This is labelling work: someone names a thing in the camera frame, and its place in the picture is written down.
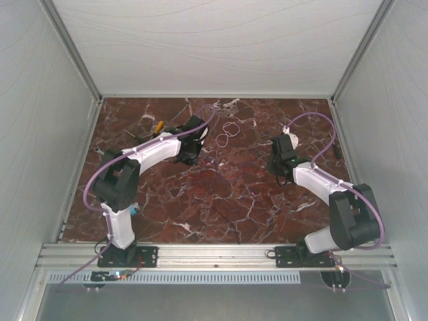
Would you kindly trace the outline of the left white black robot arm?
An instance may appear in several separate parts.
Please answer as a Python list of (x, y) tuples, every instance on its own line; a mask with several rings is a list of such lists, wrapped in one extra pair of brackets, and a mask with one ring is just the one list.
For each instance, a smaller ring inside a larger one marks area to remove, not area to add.
[(135, 240), (131, 211), (141, 174), (169, 158), (174, 163), (196, 164), (208, 132), (208, 123), (193, 115), (186, 124), (162, 130), (136, 147), (104, 153), (90, 188), (100, 202), (108, 241), (115, 247), (113, 256), (120, 265), (130, 266), (138, 256), (131, 245)]

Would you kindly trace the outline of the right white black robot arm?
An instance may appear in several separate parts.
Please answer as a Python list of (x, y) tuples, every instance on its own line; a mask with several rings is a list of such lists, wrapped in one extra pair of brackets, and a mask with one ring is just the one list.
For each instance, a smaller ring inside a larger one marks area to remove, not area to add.
[(267, 171), (286, 183), (303, 187), (325, 202), (329, 210), (329, 226), (304, 237), (304, 244), (296, 248), (296, 258), (309, 266), (320, 253), (332, 250), (374, 249), (385, 238), (372, 189), (353, 185), (320, 169), (309, 158), (299, 157), (289, 134), (271, 139), (272, 153)]

